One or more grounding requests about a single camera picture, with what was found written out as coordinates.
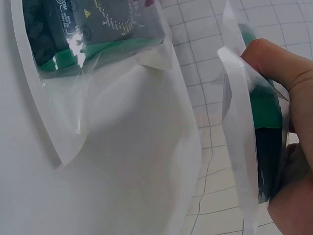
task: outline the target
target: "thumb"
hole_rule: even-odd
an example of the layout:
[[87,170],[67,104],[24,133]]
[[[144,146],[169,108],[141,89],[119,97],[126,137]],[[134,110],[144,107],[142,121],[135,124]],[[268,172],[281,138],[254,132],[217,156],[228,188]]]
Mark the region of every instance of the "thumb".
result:
[[266,79],[282,84],[290,91],[297,84],[313,78],[313,62],[295,55],[266,39],[254,40],[242,58]]

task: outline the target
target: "yellow warning triangle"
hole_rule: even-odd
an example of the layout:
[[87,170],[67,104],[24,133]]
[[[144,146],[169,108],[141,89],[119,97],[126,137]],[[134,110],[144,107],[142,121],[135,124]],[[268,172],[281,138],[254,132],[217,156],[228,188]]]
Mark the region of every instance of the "yellow warning triangle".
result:
[[85,12],[86,18],[88,18],[88,17],[91,15],[91,12],[90,12],[90,11],[87,11],[86,9],[84,9],[84,12]]

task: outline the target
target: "grid paper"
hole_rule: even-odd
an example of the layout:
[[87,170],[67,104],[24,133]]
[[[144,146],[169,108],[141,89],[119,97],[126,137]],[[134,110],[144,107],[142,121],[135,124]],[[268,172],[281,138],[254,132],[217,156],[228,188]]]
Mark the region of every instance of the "grid paper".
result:
[[[160,0],[193,106],[202,145],[202,166],[181,235],[242,235],[235,183],[222,130],[226,0]],[[257,33],[303,57],[313,56],[313,0],[229,0]],[[265,205],[260,235],[280,235]]]

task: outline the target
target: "green device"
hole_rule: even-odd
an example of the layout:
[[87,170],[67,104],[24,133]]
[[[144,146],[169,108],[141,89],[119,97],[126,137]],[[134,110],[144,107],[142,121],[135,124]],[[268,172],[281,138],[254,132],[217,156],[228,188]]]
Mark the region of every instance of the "green device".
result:
[[[247,24],[239,24],[239,28],[246,46],[256,39]],[[268,201],[275,193],[281,162],[283,116],[273,86],[273,82],[268,81],[268,87],[256,85],[250,93],[258,158],[259,203]]]
[[45,72],[81,68],[99,53],[112,63],[165,38],[154,0],[23,0],[23,12],[34,59]]

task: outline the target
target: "plastic bag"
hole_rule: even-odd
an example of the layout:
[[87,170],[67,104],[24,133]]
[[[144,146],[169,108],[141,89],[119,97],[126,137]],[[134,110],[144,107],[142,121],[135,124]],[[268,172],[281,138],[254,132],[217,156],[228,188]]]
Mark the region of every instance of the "plastic bag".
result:
[[224,32],[231,50],[218,51],[226,70],[222,126],[245,234],[255,235],[258,205],[276,193],[285,164],[289,98],[239,57],[256,36],[247,23],[236,19],[227,2]]
[[89,134],[95,101],[135,65],[172,67],[158,1],[11,0],[24,72],[64,165]]

